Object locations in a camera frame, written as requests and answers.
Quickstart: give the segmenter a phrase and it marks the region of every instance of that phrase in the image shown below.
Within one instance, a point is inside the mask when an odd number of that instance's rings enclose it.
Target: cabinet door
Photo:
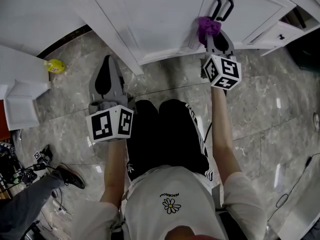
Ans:
[[[235,46],[249,44],[270,28],[296,5],[289,0],[233,0],[234,8],[221,28]],[[223,18],[230,6],[222,0],[219,16]]]
[[[205,52],[197,18],[216,0],[96,0],[139,65]]]

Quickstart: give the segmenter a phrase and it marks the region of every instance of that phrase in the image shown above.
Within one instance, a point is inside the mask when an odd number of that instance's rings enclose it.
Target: white t-shirt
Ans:
[[[137,178],[129,188],[124,211],[129,234],[124,234],[125,239],[164,240],[177,226],[189,226],[195,235],[228,239],[201,177],[205,178],[184,167],[167,166]],[[224,206],[249,240],[264,238],[267,218],[242,172],[226,180]],[[74,240],[109,240],[111,225],[119,220],[119,211],[111,203],[85,201],[75,211]]]

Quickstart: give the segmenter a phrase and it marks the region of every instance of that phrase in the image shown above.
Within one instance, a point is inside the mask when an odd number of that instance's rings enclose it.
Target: purple cloth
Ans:
[[[203,45],[206,45],[206,34],[216,37],[221,29],[221,23],[211,20],[210,17],[199,17],[198,24],[199,42]]]

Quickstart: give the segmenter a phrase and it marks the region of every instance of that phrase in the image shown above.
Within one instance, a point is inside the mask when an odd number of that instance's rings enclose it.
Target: gray pants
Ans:
[[[39,179],[0,208],[0,239],[20,240],[38,217],[53,190],[62,187],[59,171]]]

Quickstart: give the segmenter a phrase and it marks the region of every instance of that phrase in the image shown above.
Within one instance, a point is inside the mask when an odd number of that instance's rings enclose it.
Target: black shorts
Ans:
[[[177,99],[163,102],[159,112],[149,100],[136,102],[131,138],[127,139],[131,181],[152,168],[182,166],[213,179],[205,143],[191,107]]]

